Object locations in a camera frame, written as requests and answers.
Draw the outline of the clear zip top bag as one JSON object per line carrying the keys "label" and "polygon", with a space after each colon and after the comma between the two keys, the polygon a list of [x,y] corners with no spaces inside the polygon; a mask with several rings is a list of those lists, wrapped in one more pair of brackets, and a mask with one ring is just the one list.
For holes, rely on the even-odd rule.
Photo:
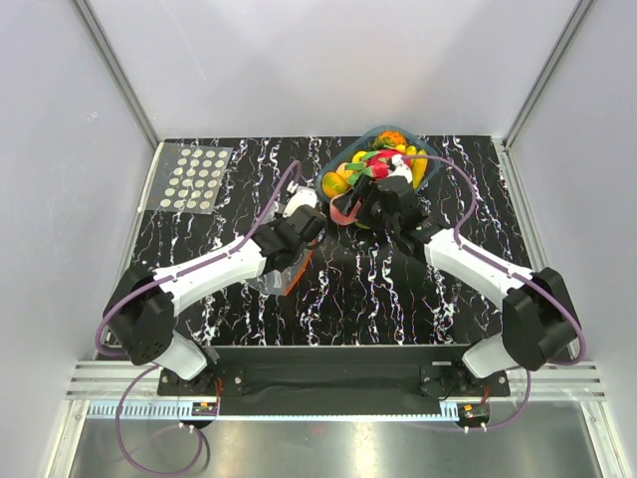
{"label": "clear zip top bag", "polygon": [[300,258],[284,271],[273,270],[268,274],[248,279],[248,286],[261,294],[269,296],[286,296],[304,274],[313,250],[305,250]]}

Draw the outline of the pink peach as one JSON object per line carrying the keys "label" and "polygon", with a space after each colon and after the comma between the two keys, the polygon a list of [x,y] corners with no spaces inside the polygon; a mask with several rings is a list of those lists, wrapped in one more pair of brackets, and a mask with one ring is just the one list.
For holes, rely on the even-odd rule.
{"label": "pink peach", "polygon": [[337,195],[330,200],[329,217],[333,223],[340,226],[347,226],[357,221],[358,211],[362,203],[358,201],[349,213],[345,213],[344,209],[347,202],[348,197],[345,194]]}

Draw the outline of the yellow green mango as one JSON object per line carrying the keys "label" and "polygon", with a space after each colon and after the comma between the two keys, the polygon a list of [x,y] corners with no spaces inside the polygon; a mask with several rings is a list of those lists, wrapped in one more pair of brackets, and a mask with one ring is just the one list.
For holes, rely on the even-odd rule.
{"label": "yellow green mango", "polygon": [[338,173],[327,172],[321,180],[321,190],[328,199],[344,194],[349,188],[349,184]]}

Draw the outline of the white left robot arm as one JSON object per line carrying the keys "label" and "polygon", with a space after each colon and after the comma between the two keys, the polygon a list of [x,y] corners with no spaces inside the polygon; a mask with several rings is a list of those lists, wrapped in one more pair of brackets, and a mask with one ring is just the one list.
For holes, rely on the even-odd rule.
{"label": "white left robot arm", "polygon": [[176,331],[177,317],[231,285],[296,265],[325,225],[317,209],[302,205],[185,263],[154,271],[130,267],[106,305],[106,326],[131,363],[166,368],[192,393],[205,393],[214,384],[216,360]]}

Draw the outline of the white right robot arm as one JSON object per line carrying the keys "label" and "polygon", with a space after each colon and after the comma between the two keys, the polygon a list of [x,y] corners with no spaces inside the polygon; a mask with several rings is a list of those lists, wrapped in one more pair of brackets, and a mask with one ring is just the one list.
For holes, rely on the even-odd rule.
{"label": "white right robot arm", "polygon": [[454,276],[500,311],[501,331],[471,345],[452,369],[453,385],[461,393],[478,392],[497,371],[536,371],[581,340],[559,273],[517,266],[476,246],[425,214],[406,179],[362,178],[329,207],[333,221],[385,231],[404,255]]}

